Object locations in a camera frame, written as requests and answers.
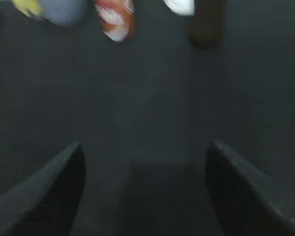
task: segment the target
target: brown bottle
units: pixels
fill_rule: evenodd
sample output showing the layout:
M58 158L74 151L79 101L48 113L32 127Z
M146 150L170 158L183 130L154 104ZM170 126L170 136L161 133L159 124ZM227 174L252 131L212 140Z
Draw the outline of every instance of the brown bottle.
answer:
M189 28L189 39L198 47L220 44L224 30L226 0L195 0L195 14Z

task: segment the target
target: dark carpet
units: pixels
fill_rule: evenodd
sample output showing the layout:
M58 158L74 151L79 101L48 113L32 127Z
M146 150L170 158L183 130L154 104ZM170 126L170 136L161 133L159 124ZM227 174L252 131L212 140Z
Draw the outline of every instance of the dark carpet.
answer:
M160 172L193 162L202 176L216 138L295 188L295 0L286 3L231 0L224 44L202 52L187 41L189 19L161 0L135 1L136 37L123 46L95 12L67 30L1 2L0 194L80 141L87 182L72 235L116 235L103 221L115 221L132 163ZM221 235L200 202L211 220L188 234Z

